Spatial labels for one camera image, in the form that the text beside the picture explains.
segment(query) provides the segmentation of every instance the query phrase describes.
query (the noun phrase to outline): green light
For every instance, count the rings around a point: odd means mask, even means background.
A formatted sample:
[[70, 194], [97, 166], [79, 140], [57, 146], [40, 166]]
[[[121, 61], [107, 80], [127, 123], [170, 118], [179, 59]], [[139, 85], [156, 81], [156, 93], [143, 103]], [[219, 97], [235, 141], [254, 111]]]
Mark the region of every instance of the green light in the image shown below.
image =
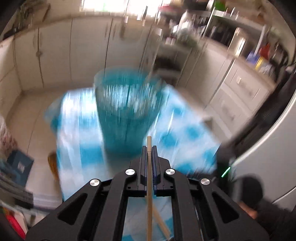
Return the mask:
[[221, 177], [224, 177], [229, 170], [230, 170], [230, 167], [226, 169], [226, 171], [223, 173]]

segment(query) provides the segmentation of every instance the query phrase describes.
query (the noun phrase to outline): silver screw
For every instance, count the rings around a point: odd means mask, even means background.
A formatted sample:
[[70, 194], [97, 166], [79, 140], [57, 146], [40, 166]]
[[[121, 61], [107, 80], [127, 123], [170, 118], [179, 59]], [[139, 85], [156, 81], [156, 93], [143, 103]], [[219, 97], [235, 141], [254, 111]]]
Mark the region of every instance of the silver screw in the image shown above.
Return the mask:
[[93, 179], [89, 182], [89, 184], [93, 187], [98, 186], [100, 184], [100, 181], [98, 179]]
[[173, 174], [175, 174], [175, 170], [169, 168], [169, 169], [166, 169], [166, 170], [165, 170], [165, 173], [168, 174], [168, 175], [173, 175]]
[[203, 185], [209, 185], [210, 184], [210, 180], [207, 178], [203, 178], [200, 180], [200, 183]]
[[134, 175], [135, 174], [135, 170], [134, 169], [127, 169], [126, 170], [126, 174], [131, 176], [131, 175]]

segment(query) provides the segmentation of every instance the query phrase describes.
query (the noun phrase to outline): plastic container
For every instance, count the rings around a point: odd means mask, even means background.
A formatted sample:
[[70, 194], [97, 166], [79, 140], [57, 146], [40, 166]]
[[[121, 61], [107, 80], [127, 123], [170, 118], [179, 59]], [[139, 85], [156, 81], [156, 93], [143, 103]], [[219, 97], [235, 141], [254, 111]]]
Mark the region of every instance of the plastic container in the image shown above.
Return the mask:
[[160, 79], [133, 69], [106, 69], [96, 74], [96, 104], [107, 152], [133, 156], [163, 103]]

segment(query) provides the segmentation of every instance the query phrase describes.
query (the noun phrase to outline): tablecloth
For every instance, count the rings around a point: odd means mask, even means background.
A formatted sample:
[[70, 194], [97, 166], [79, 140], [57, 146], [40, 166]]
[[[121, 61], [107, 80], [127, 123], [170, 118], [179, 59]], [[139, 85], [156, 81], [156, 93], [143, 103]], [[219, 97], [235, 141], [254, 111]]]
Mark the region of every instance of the tablecloth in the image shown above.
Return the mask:
[[[219, 142], [172, 86], [165, 86], [163, 93], [166, 101], [147, 133], [158, 155], [184, 174], [213, 172]], [[118, 160], [104, 151], [93, 88], [67, 92], [49, 107], [46, 119], [57, 135], [57, 164], [65, 200], [89, 180], [104, 181], [129, 167], [129, 159]], [[170, 198], [154, 196], [153, 202], [173, 236]], [[146, 217], [145, 199], [129, 198], [122, 240], [146, 240]], [[153, 240], [165, 240], [156, 223]]]

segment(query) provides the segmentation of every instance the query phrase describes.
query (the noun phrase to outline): beige floor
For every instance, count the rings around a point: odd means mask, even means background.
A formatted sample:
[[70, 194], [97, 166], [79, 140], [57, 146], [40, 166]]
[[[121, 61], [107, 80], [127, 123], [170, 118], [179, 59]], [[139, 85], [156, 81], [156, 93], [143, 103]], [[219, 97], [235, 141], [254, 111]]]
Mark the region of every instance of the beige floor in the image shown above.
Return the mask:
[[47, 107], [62, 94], [51, 91], [24, 95], [8, 123], [19, 149], [34, 159], [26, 189], [33, 192], [34, 205], [40, 207], [55, 208], [62, 202], [59, 184], [47, 161], [48, 154], [56, 150], [56, 139], [43, 119]]

